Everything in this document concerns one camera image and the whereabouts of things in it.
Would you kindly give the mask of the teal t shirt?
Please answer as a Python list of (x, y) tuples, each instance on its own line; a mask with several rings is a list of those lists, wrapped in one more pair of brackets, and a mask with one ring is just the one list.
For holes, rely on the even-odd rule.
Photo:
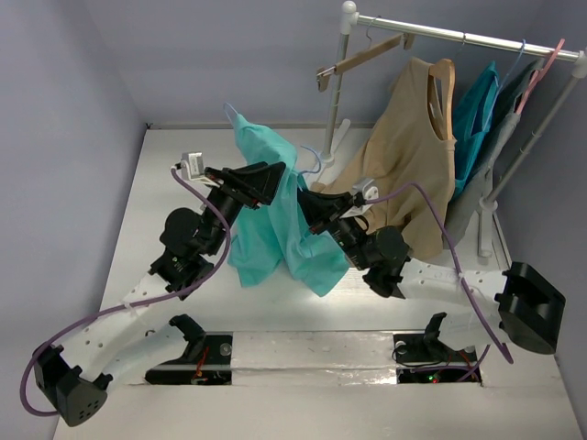
[(244, 288), (266, 281), (281, 263), (293, 279), (318, 296), (327, 295), (349, 270), (349, 263), (327, 233), (313, 235), (297, 201), (305, 179), (295, 169), (297, 149), (271, 128), (231, 116), (235, 144), (249, 165), (282, 162), (285, 171), (271, 204), (243, 210), (235, 223), (228, 258)]

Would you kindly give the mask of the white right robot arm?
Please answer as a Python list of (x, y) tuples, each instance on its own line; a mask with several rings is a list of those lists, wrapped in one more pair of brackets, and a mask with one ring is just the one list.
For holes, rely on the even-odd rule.
[(463, 307), (462, 313), (441, 311), (428, 322), (424, 352), (442, 359), (453, 350), (495, 345), (506, 361), (507, 348), (553, 355), (566, 305), (564, 295), (536, 269), (513, 262), (500, 271), (465, 270), (419, 260), (393, 226), (367, 233), (348, 212), (369, 200), (356, 193), (323, 194), (301, 190), (297, 195), (309, 230), (329, 233), (363, 281), (383, 298), (438, 301)]

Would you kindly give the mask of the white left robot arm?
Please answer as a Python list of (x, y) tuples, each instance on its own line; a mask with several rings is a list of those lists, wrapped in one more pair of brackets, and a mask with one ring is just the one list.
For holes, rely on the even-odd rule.
[(168, 214), (162, 254), (120, 303), (67, 326), (33, 352), (24, 376), (34, 378), (53, 414), (70, 427), (88, 422), (116, 385), (169, 359), (168, 340), (181, 361), (201, 356), (205, 330), (172, 307), (216, 274), (220, 266), (209, 259), (227, 259), (241, 210), (271, 205), (284, 171), (281, 161), (204, 169), (198, 178), (210, 192), (195, 194), (202, 212), (179, 207)]

